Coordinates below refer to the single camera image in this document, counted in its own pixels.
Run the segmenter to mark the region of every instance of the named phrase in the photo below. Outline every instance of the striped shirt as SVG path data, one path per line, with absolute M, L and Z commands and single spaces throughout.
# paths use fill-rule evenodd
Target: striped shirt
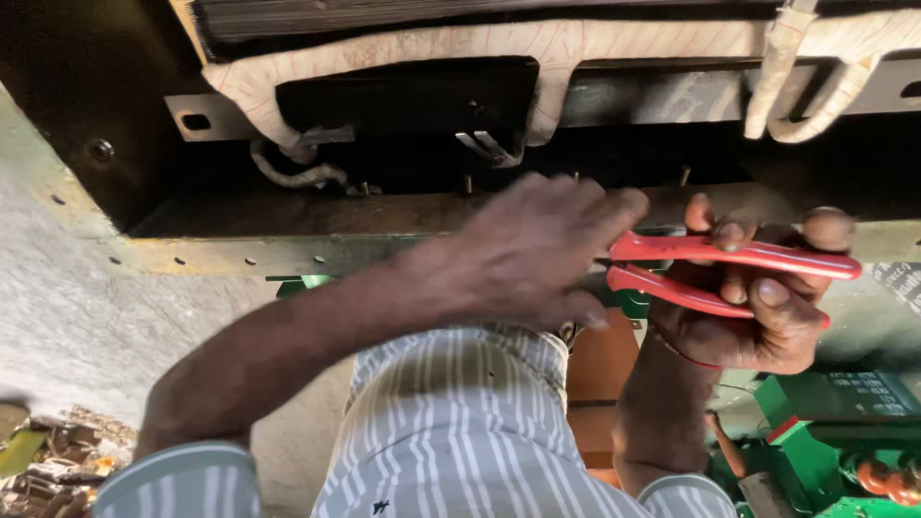
M 698 474 L 661 478 L 634 500 L 589 475 L 565 420 L 562 341 L 481 325 L 405 336 L 356 355 L 326 483 L 311 516 L 734 518 Z M 249 453 L 184 444 L 100 491 L 103 518 L 260 515 Z

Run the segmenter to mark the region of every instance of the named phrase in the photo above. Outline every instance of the bolt hole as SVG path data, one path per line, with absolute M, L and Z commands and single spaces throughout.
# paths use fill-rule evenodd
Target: bolt hole
M 211 121 L 209 121 L 206 116 L 200 113 L 182 115 L 180 120 L 182 121 L 182 125 L 185 126 L 189 131 L 203 131 L 206 129 L 211 129 Z
M 108 140 L 97 138 L 89 143 L 89 156 L 98 162 L 108 162 L 111 160 L 115 149 Z
M 921 97 L 921 81 L 908 83 L 905 88 L 902 88 L 902 93 L 899 94 L 899 97 L 902 99 L 908 99 L 910 97 Z

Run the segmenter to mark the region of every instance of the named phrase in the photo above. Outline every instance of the red plier handle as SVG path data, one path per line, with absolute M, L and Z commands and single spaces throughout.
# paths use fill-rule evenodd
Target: red plier handle
M 724 252 L 713 246 L 707 236 L 639 236 L 629 230 L 611 247 L 610 258 L 613 264 L 608 269 L 608 286 L 612 290 L 640 289 L 686 308 L 733 318 L 754 318 L 754 314 L 747 306 L 729 304 L 716 293 L 622 262 L 707 259 L 845 280 L 858 278 L 861 273 L 860 263 L 841 255 L 811 253 L 757 241 L 738 252 Z M 831 321 L 828 315 L 823 315 L 825 329 Z

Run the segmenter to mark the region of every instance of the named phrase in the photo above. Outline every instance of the floor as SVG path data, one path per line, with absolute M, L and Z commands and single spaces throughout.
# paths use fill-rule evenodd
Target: floor
M 110 277 L 0 171 L 0 399 L 79 404 L 138 426 L 146 393 L 191 348 L 274 299 L 261 277 Z M 332 452 L 351 360 L 258 424 L 266 513 L 307 516 Z

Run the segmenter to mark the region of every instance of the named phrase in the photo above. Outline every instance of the screw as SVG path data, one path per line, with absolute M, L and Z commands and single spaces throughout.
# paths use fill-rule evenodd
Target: screw
M 105 139 L 97 138 L 89 143 L 89 156 L 97 162 L 108 162 L 115 154 L 115 148 Z

